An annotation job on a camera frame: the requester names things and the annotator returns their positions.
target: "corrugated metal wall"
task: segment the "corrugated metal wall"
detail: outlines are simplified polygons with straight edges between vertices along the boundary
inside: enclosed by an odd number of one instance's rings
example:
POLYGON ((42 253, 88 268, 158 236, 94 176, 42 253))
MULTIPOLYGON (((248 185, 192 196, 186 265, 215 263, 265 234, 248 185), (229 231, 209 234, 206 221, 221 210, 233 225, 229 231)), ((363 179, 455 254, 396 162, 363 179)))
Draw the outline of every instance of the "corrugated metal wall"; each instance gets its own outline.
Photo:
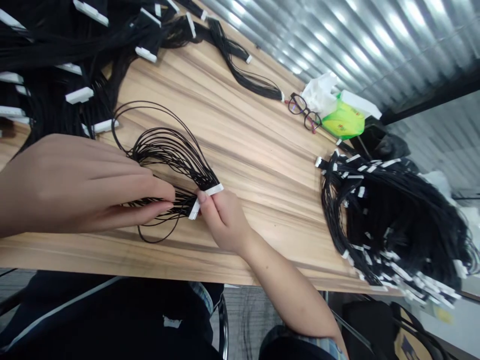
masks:
MULTIPOLYGON (((328 71, 394 112, 480 59, 480 0, 202 0, 307 82, 328 71)), ((480 190, 480 92, 389 126, 424 172, 480 190)))
POLYGON ((422 172, 441 170, 455 190, 480 189, 480 90, 387 128, 422 172))
POLYGON ((307 82, 399 109, 480 58, 480 0, 203 0, 307 82))

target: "chair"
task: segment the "chair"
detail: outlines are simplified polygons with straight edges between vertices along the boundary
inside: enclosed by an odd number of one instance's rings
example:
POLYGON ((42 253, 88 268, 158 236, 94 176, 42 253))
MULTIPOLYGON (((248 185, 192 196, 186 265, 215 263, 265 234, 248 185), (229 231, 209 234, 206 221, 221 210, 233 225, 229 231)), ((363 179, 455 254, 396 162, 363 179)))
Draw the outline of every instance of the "chair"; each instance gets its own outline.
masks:
MULTIPOLYGON (((12 296, 6 298, 4 301, 0 302, 0 317, 8 313, 10 310, 16 308, 22 302, 23 295, 25 293, 25 288, 20 291, 17 291, 12 296)), ((218 322, 219 322, 219 342, 218 342, 218 351, 221 354, 223 360, 228 360, 229 358, 229 316, 227 313, 227 303, 225 302, 225 297, 222 293, 220 296, 220 302, 218 303, 218 322)))

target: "white plastic connector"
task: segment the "white plastic connector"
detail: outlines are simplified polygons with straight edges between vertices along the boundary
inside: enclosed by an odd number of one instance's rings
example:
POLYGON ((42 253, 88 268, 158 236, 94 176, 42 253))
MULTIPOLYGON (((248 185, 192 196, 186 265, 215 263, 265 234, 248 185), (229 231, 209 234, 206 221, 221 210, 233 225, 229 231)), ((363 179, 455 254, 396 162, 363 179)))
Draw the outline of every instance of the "white plastic connector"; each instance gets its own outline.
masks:
POLYGON ((364 251, 363 254, 365 255, 366 263, 372 266, 374 263, 372 262, 372 258, 370 257, 369 253, 364 251))
POLYGON ((172 0, 167 0, 170 6, 176 11, 177 14, 180 14, 180 8, 172 0))
POLYGON ((455 266, 455 270, 456 270, 456 275, 460 278, 460 279, 466 279, 467 278, 467 274, 464 270, 464 264, 462 263, 461 260, 458 260, 458 259, 454 259, 453 260, 453 266, 455 266))
POLYGON ((385 279, 387 279, 388 281, 390 281, 390 282, 393 281, 393 279, 392 279, 389 275, 387 275, 386 273, 382 272, 381 275, 382 275, 385 279))
POLYGON ((162 5, 160 4, 155 4, 155 15, 158 16, 159 18, 162 17, 162 5))
POLYGON ((30 91, 23 85, 15 85, 16 92, 25 96, 30 96, 30 91))
POLYGON ((392 283, 388 281, 380 281, 383 285, 386 287, 392 288, 392 289, 398 289, 399 287, 397 285, 393 285, 392 283))
POLYGON ((67 103, 76 104, 76 103, 85 103, 94 95, 94 91, 89 87, 81 88, 80 90, 71 92, 65 95, 65 100, 67 103))
POLYGON ((348 260, 348 263, 350 264, 350 266, 355 267, 355 261, 352 259, 350 255, 348 255, 346 259, 348 260))
MULTIPOLYGON (((120 125, 119 121, 115 120, 115 122, 113 123, 113 126, 116 128, 119 125, 120 125)), ((87 126, 85 124, 82 124, 81 127, 83 128, 83 132, 86 135, 89 135, 89 130, 88 130, 87 126)), ((110 130, 112 130, 112 119, 108 119, 108 120, 105 120, 105 121, 102 121, 102 122, 99 122, 99 123, 96 123, 95 125, 93 125, 93 132, 95 134, 105 133, 105 132, 110 131, 110 130)))
POLYGON ((389 167, 390 165, 393 165, 395 163, 399 163, 401 162, 402 160, 401 159, 393 159, 393 160, 389 160, 389 161, 385 161, 383 164, 381 164, 380 166, 382 168, 386 168, 386 167, 389 167))
POLYGON ((147 59, 149 62, 156 63, 157 57, 144 47, 137 46, 135 52, 139 57, 147 59))
MULTIPOLYGON (((211 187, 208 190, 205 190, 205 193, 209 196, 212 196, 216 193, 221 192, 223 189, 224 189, 224 186, 221 183, 219 183, 218 185, 215 185, 214 187, 211 187)), ((197 218, 197 215, 199 214, 199 211, 200 211, 200 202, 199 202, 199 199, 197 198, 191 208, 190 215, 188 216, 188 218, 190 220, 195 220, 197 218)))
POLYGON ((55 65, 55 67, 73 74, 82 75, 82 68, 78 65, 72 64, 71 62, 67 62, 62 65, 55 65))
POLYGON ((351 247, 354 248, 355 250, 358 250, 358 251, 365 251, 363 246, 358 246, 358 245, 352 244, 351 247))
POLYGON ((17 19, 13 18, 2 9, 0 9, 0 21, 11 28, 25 29, 25 26, 19 23, 17 19))
POLYGON ((207 12, 207 10, 203 10, 203 11, 201 12, 200 20, 205 21, 205 20, 207 20, 207 17, 208 17, 208 16, 209 16, 209 13, 207 12))
POLYGON ((190 25, 191 36, 193 39, 197 37, 197 32, 195 31, 194 21, 192 20, 192 15, 187 12, 186 19, 188 20, 188 25, 190 25))
POLYGON ((354 156, 352 156, 351 158, 349 158, 349 159, 346 161, 346 163, 352 162, 352 161, 354 161, 354 160, 358 159, 359 157, 360 157, 360 155, 359 155, 359 154, 357 154, 357 155, 354 155, 354 156))
POLYGON ((438 301, 436 298, 434 298, 433 296, 429 296, 428 299, 434 303, 434 304, 437 304, 437 305, 440 305, 440 301, 438 301))
POLYGON ((398 266, 396 263, 391 262, 390 267, 393 269, 393 271, 395 271, 398 275, 400 275, 405 280, 413 281, 413 278, 405 270, 403 270, 400 266, 398 266))
POLYGON ((360 186, 360 188, 358 189, 358 197, 363 198, 364 195, 365 195, 365 186, 360 186))
POLYGON ((75 6, 75 8, 79 12, 87 15, 89 18, 92 18, 96 22, 99 22, 100 24, 102 24, 106 27, 109 26, 108 17, 99 13, 99 11, 96 8, 94 8, 93 6, 88 5, 87 3, 81 2, 79 0, 73 0, 73 5, 75 6))
POLYGON ((448 301, 446 298, 444 298, 443 296, 441 297, 441 300, 440 300, 442 303, 444 303, 447 307, 449 307, 450 309, 455 309, 455 306, 450 302, 448 301))
POLYGON ((5 116, 8 120, 12 120, 21 124, 30 124, 30 118, 28 116, 5 116))
POLYGON ((12 84, 23 84, 24 78, 18 75, 15 72, 4 71, 0 72, 0 81, 4 83, 12 83, 12 84))
POLYGON ((381 292, 388 292, 389 291, 389 289, 386 286, 371 285, 370 289, 375 290, 375 291, 381 291, 381 292))
POLYGON ((155 16, 153 16, 151 13, 149 13, 147 10, 145 10, 143 7, 140 9, 140 12, 141 12, 141 13, 144 13, 144 14, 147 15, 151 20, 153 20, 154 22, 156 22, 159 27, 162 27, 162 22, 161 22, 160 20, 158 20, 155 16))
POLYGON ((23 111, 19 107, 12 107, 12 106, 0 106, 0 116, 4 118, 18 118, 18 117, 24 117, 25 116, 25 111, 23 111))

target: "wood grain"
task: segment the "wood grain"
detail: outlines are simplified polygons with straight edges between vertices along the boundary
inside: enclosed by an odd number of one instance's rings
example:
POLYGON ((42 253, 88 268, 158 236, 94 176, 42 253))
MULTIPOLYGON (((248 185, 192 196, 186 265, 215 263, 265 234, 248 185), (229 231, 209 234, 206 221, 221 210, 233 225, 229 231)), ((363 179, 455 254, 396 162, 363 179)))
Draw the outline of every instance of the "wood grain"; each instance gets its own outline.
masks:
MULTIPOLYGON (((237 63, 275 81, 288 96, 303 84, 238 32, 229 36, 253 54, 250 65, 237 63)), ((208 43, 161 51, 151 64, 136 60, 123 81, 119 105, 133 100, 160 103, 178 115, 197 138, 222 184, 240 197, 252 225, 275 249, 293 261, 318 288, 370 293, 335 251, 320 205, 321 174, 317 156, 328 156, 334 139, 324 131, 312 135, 300 115, 280 101, 239 86, 216 48, 208 43)), ((129 148, 145 130, 179 124, 154 110, 132 110, 118 119, 117 134, 129 148)), ((28 129, 0 140, 4 166, 25 140, 28 129)), ((110 133, 99 140, 115 145, 110 133)), ((165 166, 154 168, 169 181, 165 166)), ((161 239, 173 224, 146 227, 150 240, 161 239)), ((256 280, 239 257, 218 249, 204 221, 180 220, 160 244, 140 240, 136 228, 95 234, 26 233, 0 241, 0 267, 49 269, 124 276, 252 285, 256 280)))

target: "finger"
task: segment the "finger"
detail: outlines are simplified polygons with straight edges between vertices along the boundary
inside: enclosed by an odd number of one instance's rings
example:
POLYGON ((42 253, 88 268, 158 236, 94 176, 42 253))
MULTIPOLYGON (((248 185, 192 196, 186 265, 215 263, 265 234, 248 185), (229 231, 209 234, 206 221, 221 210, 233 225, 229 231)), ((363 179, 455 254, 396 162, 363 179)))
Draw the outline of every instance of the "finger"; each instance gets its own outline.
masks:
POLYGON ((147 175, 153 176, 152 170, 141 167, 138 163, 132 164, 106 162, 106 161, 85 161, 78 167, 82 174, 89 176, 90 180, 116 178, 125 175, 147 175))
POLYGON ((120 150, 117 147, 113 147, 112 145, 105 144, 103 142, 96 141, 86 137, 80 137, 80 136, 71 136, 71 137, 75 138, 75 140, 70 138, 70 139, 65 139, 65 141, 73 142, 74 146, 80 146, 80 147, 87 146, 97 151, 103 151, 107 153, 125 156, 125 153, 122 150, 120 150))
POLYGON ((42 155, 59 158, 60 160, 66 159, 66 161, 69 161, 70 163, 71 160, 95 160, 120 164, 138 164, 136 161, 128 158, 124 153, 117 154, 113 152, 95 149, 89 146, 81 148, 64 148, 62 149, 62 151, 58 151, 57 149, 49 149, 47 151, 43 151, 42 155))
POLYGON ((89 180, 81 191, 95 199, 96 206, 108 207, 142 198, 161 198, 175 201, 175 188, 151 175, 125 175, 89 180))
POLYGON ((142 207, 112 206, 88 225, 88 231, 103 231, 147 224, 173 206, 168 201, 156 201, 142 207))
POLYGON ((221 229, 225 226, 212 198, 204 191, 198 191, 196 195, 200 203, 202 217, 205 219, 210 230, 221 229))

